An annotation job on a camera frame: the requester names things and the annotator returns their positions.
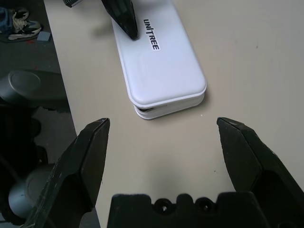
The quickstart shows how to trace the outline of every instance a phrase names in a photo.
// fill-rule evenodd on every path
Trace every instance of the shoe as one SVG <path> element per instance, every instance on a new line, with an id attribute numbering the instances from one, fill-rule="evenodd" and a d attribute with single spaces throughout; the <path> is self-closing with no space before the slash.
<path id="1" fill-rule="evenodd" d="M 14 8 L 9 9 L 12 15 L 16 14 L 16 18 L 20 20 L 26 20 L 29 17 L 29 11 L 26 8 Z"/>
<path id="2" fill-rule="evenodd" d="M 19 38 L 30 38 L 41 31 L 41 24 L 37 21 L 26 21 L 18 19 L 17 13 L 13 15 L 14 32 L 9 35 L 9 40 Z"/>

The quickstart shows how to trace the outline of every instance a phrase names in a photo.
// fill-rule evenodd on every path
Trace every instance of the table surface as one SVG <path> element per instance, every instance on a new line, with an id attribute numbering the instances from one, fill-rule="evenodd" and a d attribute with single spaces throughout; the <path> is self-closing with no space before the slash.
<path id="1" fill-rule="evenodd" d="M 194 108 L 151 121 L 134 111 L 110 17 L 100 0 L 73 8 L 45 0 L 77 134 L 109 117 L 96 209 L 106 227 L 111 197 L 180 193 L 215 200 L 234 190 L 216 120 L 253 128 L 304 189 L 304 1 L 175 0 L 208 86 Z"/>

